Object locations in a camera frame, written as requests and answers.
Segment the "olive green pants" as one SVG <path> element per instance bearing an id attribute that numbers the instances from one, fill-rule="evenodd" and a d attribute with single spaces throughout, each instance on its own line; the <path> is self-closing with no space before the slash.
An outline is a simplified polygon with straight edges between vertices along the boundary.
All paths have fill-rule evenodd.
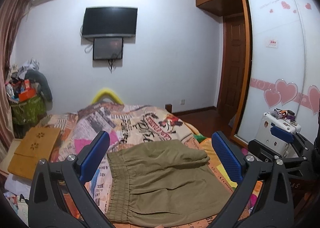
<path id="1" fill-rule="evenodd" d="M 112 175 L 107 218 L 141 227 L 173 227 L 218 214 L 231 193 L 202 149 L 152 141 L 107 155 Z"/>

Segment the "orange box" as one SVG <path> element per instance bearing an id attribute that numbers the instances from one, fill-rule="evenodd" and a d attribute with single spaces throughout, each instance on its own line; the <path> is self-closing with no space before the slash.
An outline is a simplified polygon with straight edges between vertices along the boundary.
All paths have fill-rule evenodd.
<path id="1" fill-rule="evenodd" d="M 21 93 L 18 94 L 18 98 L 20 102 L 24 102 L 30 98 L 33 98 L 36 95 L 36 90 L 35 88 L 31 88 L 25 91 L 22 91 Z"/>

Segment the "items on suitcase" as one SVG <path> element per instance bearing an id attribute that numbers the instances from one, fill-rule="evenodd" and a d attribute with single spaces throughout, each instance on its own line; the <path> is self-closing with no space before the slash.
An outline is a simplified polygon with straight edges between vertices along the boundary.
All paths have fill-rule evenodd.
<path id="1" fill-rule="evenodd" d="M 281 110 L 279 108 L 275 108 L 274 111 L 271 112 L 271 115 L 276 119 L 296 121 L 296 114 L 291 110 Z"/>

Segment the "striped pink curtain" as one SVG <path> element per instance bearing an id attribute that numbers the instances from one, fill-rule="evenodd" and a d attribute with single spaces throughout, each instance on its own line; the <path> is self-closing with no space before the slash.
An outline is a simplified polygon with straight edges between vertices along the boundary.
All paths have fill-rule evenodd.
<path id="1" fill-rule="evenodd" d="M 1 5 L 1 149 L 5 151 L 14 138 L 5 82 L 18 28 L 29 3 L 30 0 L 4 0 Z"/>

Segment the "grey plush toy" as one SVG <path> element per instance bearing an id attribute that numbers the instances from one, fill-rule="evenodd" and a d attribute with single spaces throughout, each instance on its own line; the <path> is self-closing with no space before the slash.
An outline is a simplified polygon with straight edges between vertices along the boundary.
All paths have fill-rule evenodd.
<path id="1" fill-rule="evenodd" d="M 28 69 L 25 78 L 29 79 L 32 84 L 38 84 L 36 88 L 37 92 L 43 96 L 45 101 L 53 101 L 52 92 L 50 90 L 48 81 L 43 73 L 35 71 L 33 69 Z"/>

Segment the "black wall television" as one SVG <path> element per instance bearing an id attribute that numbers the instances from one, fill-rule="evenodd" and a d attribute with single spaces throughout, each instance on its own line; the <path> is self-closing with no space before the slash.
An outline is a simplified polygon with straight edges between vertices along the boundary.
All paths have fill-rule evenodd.
<path id="1" fill-rule="evenodd" d="M 134 37 L 137 28 L 137 15 L 138 8 L 87 7 L 82 23 L 82 37 Z"/>

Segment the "green storage basket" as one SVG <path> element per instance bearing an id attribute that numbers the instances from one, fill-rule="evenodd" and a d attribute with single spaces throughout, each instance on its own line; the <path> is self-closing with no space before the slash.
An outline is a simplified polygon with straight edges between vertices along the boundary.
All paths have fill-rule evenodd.
<path id="1" fill-rule="evenodd" d="M 39 95 L 10 106 L 12 121 L 17 125 L 37 124 L 40 117 L 47 113 L 44 99 Z"/>

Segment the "small black wall monitor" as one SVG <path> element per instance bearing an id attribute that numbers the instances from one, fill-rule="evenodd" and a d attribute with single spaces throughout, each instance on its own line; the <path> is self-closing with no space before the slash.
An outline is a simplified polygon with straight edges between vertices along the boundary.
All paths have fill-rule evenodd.
<path id="1" fill-rule="evenodd" d="M 93 60 L 121 60 L 123 38 L 96 38 L 93 42 Z"/>

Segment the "newspaper print quilt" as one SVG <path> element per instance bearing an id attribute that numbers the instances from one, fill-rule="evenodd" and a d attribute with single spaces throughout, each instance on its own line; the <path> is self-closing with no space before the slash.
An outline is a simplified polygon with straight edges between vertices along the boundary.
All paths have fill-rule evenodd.
<path id="1" fill-rule="evenodd" d="M 61 144 L 53 151 L 50 158 L 53 162 L 63 161 L 70 154 L 79 154 L 78 140 L 90 143 L 102 130 L 109 134 L 110 145 L 107 153 L 92 180 L 85 183 L 89 194 L 105 216 L 112 187 L 112 175 L 107 155 L 110 152 L 131 148 L 141 143 L 179 140 L 189 148 L 202 149 L 210 157 L 209 168 L 231 195 L 237 187 L 236 182 L 227 177 L 212 147 L 211 139 L 205 138 L 203 142 L 199 142 L 197 140 L 198 130 L 179 117 L 158 107 L 97 103 L 76 114 L 45 117 L 40 121 L 40 126 L 57 127 L 62 131 Z M 184 225 L 199 227 L 203 223 L 210 223 L 216 216 L 217 214 Z"/>

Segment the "brown wooden door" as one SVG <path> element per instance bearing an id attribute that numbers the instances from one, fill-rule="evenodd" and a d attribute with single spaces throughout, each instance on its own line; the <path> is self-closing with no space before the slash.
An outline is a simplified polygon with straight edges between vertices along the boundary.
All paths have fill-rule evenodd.
<path id="1" fill-rule="evenodd" d="M 245 69 L 245 18 L 234 14 L 223 18 L 222 71 L 217 111 L 226 121 L 239 107 Z"/>

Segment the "yellow bed headboard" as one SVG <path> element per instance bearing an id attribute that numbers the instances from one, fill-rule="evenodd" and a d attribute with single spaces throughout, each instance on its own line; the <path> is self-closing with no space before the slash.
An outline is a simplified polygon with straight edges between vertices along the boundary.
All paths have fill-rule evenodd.
<path id="1" fill-rule="evenodd" d="M 120 105 L 124 104 L 123 101 L 120 99 L 120 97 L 118 97 L 118 95 L 116 95 L 116 93 L 109 88 L 102 88 L 101 90 L 99 90 L 94 96 L 94 98 L 92 99 L 91 104 L 98 103 L 104 98 L 109 98 L 116 104 L 120 104 Z"/>

